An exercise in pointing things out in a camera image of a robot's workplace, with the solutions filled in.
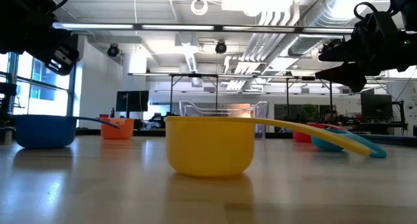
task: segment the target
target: blue bowl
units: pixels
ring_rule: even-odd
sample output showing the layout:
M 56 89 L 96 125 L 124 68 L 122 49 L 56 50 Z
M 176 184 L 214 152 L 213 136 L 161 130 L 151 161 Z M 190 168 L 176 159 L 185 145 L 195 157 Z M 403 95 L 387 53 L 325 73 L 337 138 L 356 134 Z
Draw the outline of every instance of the blue bowl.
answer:
M 87 117 L 61 117 L 49 115 L 17 115 L 16 141 L 25 148 L 63 148 L 70 145 L 76 136 L 77 120 L 108 122 Z
M 334 130 L 334 129 L 324 129 L 324 130 L 328 130 L 330 132 L 337 133 L 337 134 L 343 134 L 344 136 L 346 136 L 348 134 L 348 132 L 344 131 L 344 130 Z M 325 141 L 324 139 L 320 139 L 318 137 L 311 136 L 311 142 L 313 142 L 313 144 L 316 147 L 318 147 L 319 149 L 321 149 L 323 151 L 339 152 L 340 150 L 343 150 L 343 147 L 339 147 L 339 146 L 337 146 L 333 143 L 330 143 L 330 142 Z
M 372 152 L 369 156 L 374 157 L 374 158 L 385 158 L 386 157 L 386 152 L 381 149 L 380 147 L 378 147 L 375 143 L 372 143 L 371 141 L 360 137 L 359 135 L 356 135 L 354 133 L 348 132 L 348 131 L 344 131 L 344 130 L 335 130 L 335 129 L 325 129 L 328 130 L 330 132 L 333 133 L 338 133 L 341 134 L 349 139 L 355 140 L 356 142 L 359 142 L 367 147 L 369 147 L 370 149 L 374 150 L 374 152 Z M 338 152 L 340 150 L 342 150 L 342 147 L 339 147 L 333 143 L 329 143 L 328 141 L 325 141 L 323 139 L 319 139 L 318 137 L 311 137 L 311 141 L 313 142 L 313 144 L 318 147 L 321 150 L 325 150 L 328 152 Z

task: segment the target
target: handle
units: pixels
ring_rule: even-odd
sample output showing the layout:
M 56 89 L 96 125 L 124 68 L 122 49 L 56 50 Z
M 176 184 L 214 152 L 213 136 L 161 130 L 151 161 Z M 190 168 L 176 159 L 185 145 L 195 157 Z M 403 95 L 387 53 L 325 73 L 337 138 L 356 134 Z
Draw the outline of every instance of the handle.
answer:
M 118 126 L 116 126 L 116 125 L 114 125 L 112 123 L 108 123 L 108 122 L 105 122 L 103 120 L 98 120 L 98 119 L 94 119 L 94 118 L 91 118 L 91 117 L 71 117 L 71 118 L 76 119 L 76 120 L 90 120 L 90 121 L 95 121 L 95 122 L 99 122 L 99 123 L 102 123 L 102 124 L 106 124 L 108 126 L 112 126 L 112 127 L 116 128 L 116 129 L 120 129 L 120 127 L 118 127 Z
M 351 137 L 351 139 L 358 141 L 359 143 L 374 150 L 374 152 L 371 152 L 371 154 L 369 155 L 370 157 L 373 157 L 373 158 L 385 158 L 386 157 L 386 152 L 375 143 L 372 143 L 371 141 L 365 139 L 364 137 L 356 135 L 352 132 L 347 132 L 347 133 L 349 136 L 346 136 L 346 137 Z
M 242 118 L 242 117 L 174 117 L 169 116 L 166 118 L 166 122 L 175 122 L 175 121 L 205 121 L 205 122 L 242 122 L 250 124 L 266 124 L 269 126 L 277 126 L 286 129 L 292 129 L 301 133 L 305 133 L 311 136 L 318 137 L 329 141 L 337 146 L 346 148 L 352 152 L 363 156 L 371 155 L 372 151 L 369 147 L 356 142 L 353 139 L 343 137 L 336 133 L 329 132 L 320 128 L 313 126 L 308 126 L 306 124 L 299 124 L 293 122 L 287 122 L 283 120 L 269 120 L 269 119 L 257 119 L 257 118 Z

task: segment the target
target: ceiling light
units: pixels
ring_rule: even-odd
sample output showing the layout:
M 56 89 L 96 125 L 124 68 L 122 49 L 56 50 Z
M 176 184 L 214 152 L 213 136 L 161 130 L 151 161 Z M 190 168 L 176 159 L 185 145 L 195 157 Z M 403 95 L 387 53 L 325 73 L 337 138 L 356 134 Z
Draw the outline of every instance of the ceiling light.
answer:
M 212 25 L 142 25 L 144 30 L 162 30 L 162 31 L 213 31 Z
M 236 32 L 271 32 L 271 33 L 293 33 L 292 27 L 273 27 L 273 26 L 223 26 L 224 31 Z
M 268 71 L 284 71 L 297 61 L 297 58 L 275 58 L 271 63 L 272 68 L 268 69 Z
M 94 24 L 94 23 L 61 23 L 54 22 L 52 26 L 56 29 L 133 29 L 129 24 Z
M 246 77 L 246 78 L 251 78 L 251 77 L 256 77 L 256 75 L 219 74 L 218 77 Z
M 169 76 L 169 74 L 157 74 L 157 73 L 146 73 L 146 74 L 138 74 L 138 73 L 128 73 L 131 76 Z
M 340 28 L 304 28 L 302 30 L 302 32 L 304 33 L 317 33 L 317 34 L 338 34 L 338 35 L 350 35 L 353 32 L 353 28 L 345 28 L 345 27 L 340 27 Z
M 207 4 L 206 0 L 199 0 L 199 1 L 203 3 L 203 7 L 201 7 L 200 9 L 197 9 L 195 7 L 195 3 L 198 2 L 198 0 L 193 0 L 191 2 L 191 11 L 197 16 L 202 16 L 206 14 L 207 10 L 209 9 L 209 5 Z

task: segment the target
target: white wall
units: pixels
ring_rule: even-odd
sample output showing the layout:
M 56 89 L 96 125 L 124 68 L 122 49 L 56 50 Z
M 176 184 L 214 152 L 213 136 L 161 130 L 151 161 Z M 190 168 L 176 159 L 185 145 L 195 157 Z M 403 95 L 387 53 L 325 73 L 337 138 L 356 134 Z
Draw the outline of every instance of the white wall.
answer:
M 122 89 L 122 66 L 82 36 L 78 48 L 81 61 L 76 70 L 74 115 L 95 118 L 99 114 L 110 114 L 116 104 L 116 93 Z M 99 129 L 100 124 L 82 120 L 79 127 Z

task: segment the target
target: black monitor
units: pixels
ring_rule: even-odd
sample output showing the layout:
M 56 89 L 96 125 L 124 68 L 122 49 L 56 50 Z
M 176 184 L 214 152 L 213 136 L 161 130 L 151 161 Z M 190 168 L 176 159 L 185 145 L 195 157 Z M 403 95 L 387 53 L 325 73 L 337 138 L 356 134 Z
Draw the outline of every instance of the black monitor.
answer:
M 361 94 L 362 118 L 391 119 L 392 98 L 386 94 Z
M 149 91 L 118 91 L 116 111 L 126 112 L 129 117 L 131 111 L 148 111 Z

